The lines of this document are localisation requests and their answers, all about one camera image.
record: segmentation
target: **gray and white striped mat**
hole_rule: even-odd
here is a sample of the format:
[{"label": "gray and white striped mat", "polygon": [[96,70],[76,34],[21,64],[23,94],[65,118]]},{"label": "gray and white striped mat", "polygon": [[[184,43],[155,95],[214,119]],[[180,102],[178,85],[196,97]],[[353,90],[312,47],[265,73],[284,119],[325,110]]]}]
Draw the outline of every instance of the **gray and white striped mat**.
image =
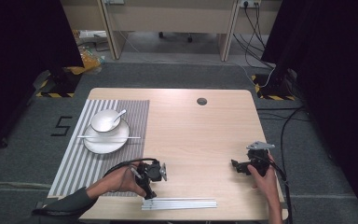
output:
[{"label": "gray and white striped mat", "polygon": [[[86,149],[83,140],[77,136],[86,131],[96,113],[105,109],[115,109],[116,111],[126,109],[127,113],[122,118],[130,126],[130,136],[140,136],[141,139],[129,139],[121,149],[107,154],[96,154]],[[72,194],[103,177],[105,172],[116,164],[142,158],[148,110],[149,101],[87,100],[48,195]],[[107,193],[105,196],[131,197],[135,194],[121,192]]]}]

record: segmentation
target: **human hand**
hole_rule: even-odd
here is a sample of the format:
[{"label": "human hand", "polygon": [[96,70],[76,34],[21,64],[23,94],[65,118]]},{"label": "human hand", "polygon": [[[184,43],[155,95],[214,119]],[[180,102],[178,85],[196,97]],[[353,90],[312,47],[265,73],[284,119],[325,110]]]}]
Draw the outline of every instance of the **human hand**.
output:
[{"label": "human hand", "polygon": [[139,161],[133,162],[131,165],[123,166],[98,180],[87,188],[89,197],[95,199],[109,191],[131,191],[145,197],[146,192],[136,184],[135,174],[131,171],[131,168],[136,170],[139,164]]},{"label": "human hand", "polygon": [[[270,160],[273,161],[271,154],[268,154]],[[248,170],[252,174],[255,185],[254,188],[259,188],[268,201],[278,200],[277,178],[275,169],[270,165],[264,176],[261,176],[253,165],[248,165]]]}]

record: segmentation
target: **power strip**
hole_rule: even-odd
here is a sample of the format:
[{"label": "power strip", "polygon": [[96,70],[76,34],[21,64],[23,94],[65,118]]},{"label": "power strip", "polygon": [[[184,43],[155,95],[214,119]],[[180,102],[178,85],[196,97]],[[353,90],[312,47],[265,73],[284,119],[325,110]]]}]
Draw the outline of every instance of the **power strip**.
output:
[{"label": "power strip", "polygon": [[244,3],[245,2],[248,2],[248,7],[247,8],[249,8],[249,7],[257,7],[257,4],[258,4],[258,6],[260,7],[260,5],[261,5],[261,0],[255,0],[255,1],[252,1],[252,0],[241,0],[241,4],[240,4],[240,7],[244,7]]}]

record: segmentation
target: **gray floor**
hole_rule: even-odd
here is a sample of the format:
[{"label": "gray floor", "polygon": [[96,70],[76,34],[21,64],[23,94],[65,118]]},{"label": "gray floor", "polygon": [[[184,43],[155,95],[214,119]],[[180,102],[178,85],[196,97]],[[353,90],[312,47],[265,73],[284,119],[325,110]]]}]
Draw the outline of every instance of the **gray floor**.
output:
[{"label": "gray floor", "polygon": [[[127,44],[118,61],[112,60],[109,51],[96,51],[91,46],[94,54],[104,57],[105,64],[83,75],[75,97],[35,97],[13,127],[8,137],[9,146],[0,148],[0,223],[15,223],[26,217],[36,202],[46,198],[81,108],[94,87],[251,91],[267,141],[277,146],[271,153],[279,165],[282,165],[283,152],[294,222],[358,223],[358,201],[340,168],[329,159],[328,147],[308,112],[300,111],[288,122],[282,151],[279,145],[285,119],[277,116],[287,118],[292,111],[262,110],[298,107],[302,105],[301,100],[257,98],[249,77],[255,73],[268,74],[270,69],[251,67],[264,65],[249,56],[247,63],[235,41],[228,62],[222,63],[215,35],[193,35],[192,43],[186,39],[187,34],[168,33],[160,39],[155,33],[130,33],[129,43],[133,47]],[[104,43],[98,44],[98,50],[106,47]],[[35,81],[37,88],[45,77],[46,74],[41,74]],[[71,117],[61,123],[70,127],[68,134],[51,136],[63,133],[63,129],[55,127],[62,116]]]}]

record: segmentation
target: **white plate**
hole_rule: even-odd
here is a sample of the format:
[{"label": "white plate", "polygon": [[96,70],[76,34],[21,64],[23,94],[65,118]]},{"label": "white plate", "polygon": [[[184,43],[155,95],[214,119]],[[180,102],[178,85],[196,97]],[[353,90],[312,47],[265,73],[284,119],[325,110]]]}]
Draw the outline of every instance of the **white plate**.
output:
[{"label": "white plate", "polygon": [[124,146],[130,136],[130,126],[123,119],[114,130],[106,133],[99,133],[89,125],[84,132],[84,135],[97,136],[93,138],[83,138],[84,146],[88,150],[94,153],[105,154],[114,152]]},{"label": "white plate", "polygon": [[97,132],[109,132],[115,129],[120,123],[121,118],[115,119],[118,112],[113,109],[105,109],[98,112],[91,119],[91,127]]}]

